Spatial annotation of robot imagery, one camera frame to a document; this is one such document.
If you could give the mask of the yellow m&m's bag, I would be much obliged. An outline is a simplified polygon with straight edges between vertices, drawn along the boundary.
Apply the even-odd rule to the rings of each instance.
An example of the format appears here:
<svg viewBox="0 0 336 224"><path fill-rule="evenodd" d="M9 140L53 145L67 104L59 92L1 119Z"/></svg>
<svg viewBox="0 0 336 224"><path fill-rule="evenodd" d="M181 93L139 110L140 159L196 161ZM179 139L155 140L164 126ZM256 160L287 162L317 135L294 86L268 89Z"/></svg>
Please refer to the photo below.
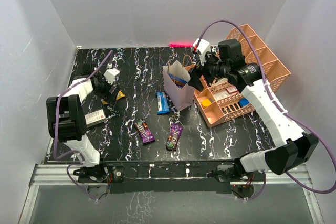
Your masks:
<svg viewBox="0 0 336 224"><path fill-rule="evenodd" d="M112 94L112 98L110 99L110 102L107 102L106 100L102 99L102 104L103 105L111 105L111 104L115 104L117 101L119 101L120 99L124 98L125 94L119 90L117 93L113 93Z"/></svg>

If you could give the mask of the blue burts chips bag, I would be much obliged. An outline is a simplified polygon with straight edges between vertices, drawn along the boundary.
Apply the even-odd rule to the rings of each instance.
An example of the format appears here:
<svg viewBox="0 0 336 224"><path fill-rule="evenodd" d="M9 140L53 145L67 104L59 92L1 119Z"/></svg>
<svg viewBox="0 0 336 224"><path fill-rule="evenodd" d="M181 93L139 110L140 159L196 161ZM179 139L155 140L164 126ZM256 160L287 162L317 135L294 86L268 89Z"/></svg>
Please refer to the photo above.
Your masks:
<svg viewBox="0 0 336 224"><path fill-rule="evenodd" d="M168 75L171 78L171 80L175 83L175 85L180 89L183 88L186 84L188 84L187 81L185 81L185 80L183 80L179 77L176 77L171 73L169 73Z"/></svg>

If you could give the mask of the lilac paper bag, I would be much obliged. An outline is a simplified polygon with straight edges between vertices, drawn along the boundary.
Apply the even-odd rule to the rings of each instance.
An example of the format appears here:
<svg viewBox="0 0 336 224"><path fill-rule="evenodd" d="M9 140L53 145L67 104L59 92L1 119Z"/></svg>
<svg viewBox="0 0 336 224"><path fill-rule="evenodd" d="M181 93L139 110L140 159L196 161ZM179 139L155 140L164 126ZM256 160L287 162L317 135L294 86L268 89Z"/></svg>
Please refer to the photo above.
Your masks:
<svg viewBox="0 0 336 224"><path fill-rule="evenodd" d="M184 110L187 107L191 106L193 103L194 88L186 84L183 88L178 88L175 83L169 77L169 73L173 74L176 77L179 77L187 82L190 80L190 75L188 69L185 67L185 59L189 58L192 63L192 59L189 55L185 54L180 63L176 60L173 64L167 64L163 66L163 80L164 80L164 91L168 97L173 102L175 108L178 111Z"/></svg>

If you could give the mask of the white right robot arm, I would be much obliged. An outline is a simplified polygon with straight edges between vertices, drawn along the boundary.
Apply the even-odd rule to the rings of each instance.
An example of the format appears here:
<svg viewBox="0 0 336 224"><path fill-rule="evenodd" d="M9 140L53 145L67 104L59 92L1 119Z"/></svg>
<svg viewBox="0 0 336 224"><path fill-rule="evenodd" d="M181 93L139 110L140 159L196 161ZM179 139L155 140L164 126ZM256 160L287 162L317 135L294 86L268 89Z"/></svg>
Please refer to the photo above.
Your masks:
<svg viewBox="0 0 336 224"><path fill-rule="evenodd" d="M199 61L188 72L188 84L198 91L204 89L201 78L211 83L215 78L226 78L254 107L271 134L274 148L246 154L235 159L233 171L240 180L247 180L255 171L270 170L281 175L306 162L318 143L312 133L307 134L293 120L287 118L269 82L262 78L262 67L246 63L241 43L236 39L218 44L219 56L211 53L210 43L198 38L193 43L193 53Z"/></svg>

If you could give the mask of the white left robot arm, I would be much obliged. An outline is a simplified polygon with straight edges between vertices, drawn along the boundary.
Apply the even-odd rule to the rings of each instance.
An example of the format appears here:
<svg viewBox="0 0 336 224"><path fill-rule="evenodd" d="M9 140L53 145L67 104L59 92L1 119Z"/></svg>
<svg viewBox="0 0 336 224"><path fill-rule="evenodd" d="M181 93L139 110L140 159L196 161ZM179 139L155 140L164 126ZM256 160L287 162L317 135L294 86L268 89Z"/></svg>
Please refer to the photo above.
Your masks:
<svg viewBox="0 0 336 224"><path fill-rule="evenodd" d="M84 167L91 167L90 175L98 182L104 181L109 172L106 166L100 164L100 153L86 135L82 103L89 94L94 93L106 104L115 104L120 88L113 87L113 83L119 75L120 71L116 68L101 73L93 65L85 64L82 75L72 81L64 94L46 101L50 136L74 151Z"/></svg>

